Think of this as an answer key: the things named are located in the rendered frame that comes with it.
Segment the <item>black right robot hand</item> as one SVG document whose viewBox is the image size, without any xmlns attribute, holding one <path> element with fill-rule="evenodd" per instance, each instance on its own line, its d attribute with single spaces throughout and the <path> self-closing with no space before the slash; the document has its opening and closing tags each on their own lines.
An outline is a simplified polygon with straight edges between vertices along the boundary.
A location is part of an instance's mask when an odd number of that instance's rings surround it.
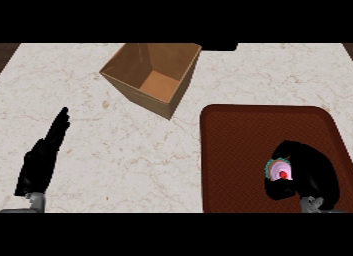
<svg viewBox="0 0 353 256">
<path fill-rule="evenodd" d="M 328 157 L 308 144 L 285 140 L 278 145 L 271 159 L 278 158 L 285 158 L 291 163 L 293 179 L 271 181 L 265 177 L 268 196 L 274 200 L 285 199 L 296 194 L 302 198 L 322 197 L 319 209 L 333 210 L 340 198 L 340 186 Z"/>
</svg>

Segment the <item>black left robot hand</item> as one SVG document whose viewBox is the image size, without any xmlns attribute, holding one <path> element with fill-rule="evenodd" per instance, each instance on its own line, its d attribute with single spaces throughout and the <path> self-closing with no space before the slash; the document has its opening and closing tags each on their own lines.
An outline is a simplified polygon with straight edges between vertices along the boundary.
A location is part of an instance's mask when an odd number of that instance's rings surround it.
<svg viewBox="0 0 353 256">
<path fill-rule="evenodd" d="M 33 192 L 46 192 L 55 170 L 58 151 L 68 128 L 68 108 L 64 107 L 55 117 L 46 137 L 36 142 L 32 150 L 24 155 L 15 196 L 26 196 Z"/>
</svg>

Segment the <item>pink frosted cupcake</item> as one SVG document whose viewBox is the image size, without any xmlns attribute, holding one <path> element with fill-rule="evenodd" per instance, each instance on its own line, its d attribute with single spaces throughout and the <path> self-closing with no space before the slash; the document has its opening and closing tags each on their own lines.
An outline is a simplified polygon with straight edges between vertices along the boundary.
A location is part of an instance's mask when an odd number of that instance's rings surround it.
<svg viewBox="0 0 353 256">
<path fill-rule="evenodd" d="M 271 181 L 291 180 L 291 163 L 285 158 L 271 159 L 265 165 L 265 177 Z"/>
</svg>

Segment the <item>dark red tray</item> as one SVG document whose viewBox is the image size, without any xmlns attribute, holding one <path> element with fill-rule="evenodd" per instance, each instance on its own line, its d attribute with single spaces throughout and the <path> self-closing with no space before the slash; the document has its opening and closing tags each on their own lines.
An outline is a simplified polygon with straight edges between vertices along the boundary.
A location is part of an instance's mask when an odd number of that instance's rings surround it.
<svg viewBox="0 0 353 256">
<path fill-rule="evenodd" d="M 353 213 L 353 163 L 328 112 L 312 106 L 207 106 L 200 116 L 203 210 L 210 213 L 297 213 L 300 199 L 272 200 L 265 165 L 285 140 L 319 150 L 334 165 L 340 199 Z"/>
</svg>

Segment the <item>brown cardboard box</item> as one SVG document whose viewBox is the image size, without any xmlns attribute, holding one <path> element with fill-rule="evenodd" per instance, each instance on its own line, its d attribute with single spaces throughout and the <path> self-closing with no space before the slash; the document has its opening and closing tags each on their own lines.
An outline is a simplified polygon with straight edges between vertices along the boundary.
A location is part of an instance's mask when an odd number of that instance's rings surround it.
<svg viewBox="0 0 353 256">
<path fill-rule="evenodd" d="M 172 119 L 190 87 L 201 46 L 126 43 L 99 73 L 129 101 Z"/>
</svg>

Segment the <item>black appliance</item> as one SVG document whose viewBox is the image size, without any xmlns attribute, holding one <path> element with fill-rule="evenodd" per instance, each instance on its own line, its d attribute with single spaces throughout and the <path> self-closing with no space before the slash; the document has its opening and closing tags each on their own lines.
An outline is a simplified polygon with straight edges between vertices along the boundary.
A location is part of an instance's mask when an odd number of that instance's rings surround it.
<svg viewBox="0 0 353 256">
<path fill-rule="evenodd" d="M 201 47 L 203 51 L 235 51 L 238 43 L 204 43 Z"/>
</svg>

